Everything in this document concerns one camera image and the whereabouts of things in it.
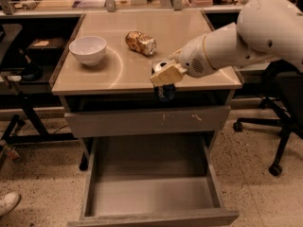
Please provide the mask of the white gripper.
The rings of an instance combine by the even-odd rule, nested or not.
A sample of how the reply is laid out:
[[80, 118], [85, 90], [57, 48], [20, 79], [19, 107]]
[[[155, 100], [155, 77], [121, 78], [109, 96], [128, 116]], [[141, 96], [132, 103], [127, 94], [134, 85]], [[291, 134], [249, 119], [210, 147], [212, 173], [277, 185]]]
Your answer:
[[181, 49], [173, 52], [169, 58], [178, 63], [169, 61], [160, 71], [150, 76], [150, 81], [155, 87], [179, 82], [185, 74], [193, 78], [201, 78], [216, 72], [206, 58], [205, 35], [190, 40]]

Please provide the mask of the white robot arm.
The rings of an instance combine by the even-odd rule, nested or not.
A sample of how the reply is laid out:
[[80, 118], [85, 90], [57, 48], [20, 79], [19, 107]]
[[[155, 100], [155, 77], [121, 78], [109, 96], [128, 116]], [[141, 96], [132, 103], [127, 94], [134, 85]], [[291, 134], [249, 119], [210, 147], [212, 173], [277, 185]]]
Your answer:
[[174, 84], [185, 75], [202, 78], [229, 67], [284, 60], [303, 70], [303, 13], [288, 0], [250, 0], [238, 20], [196, 37], [157, 64], [150, 81]]

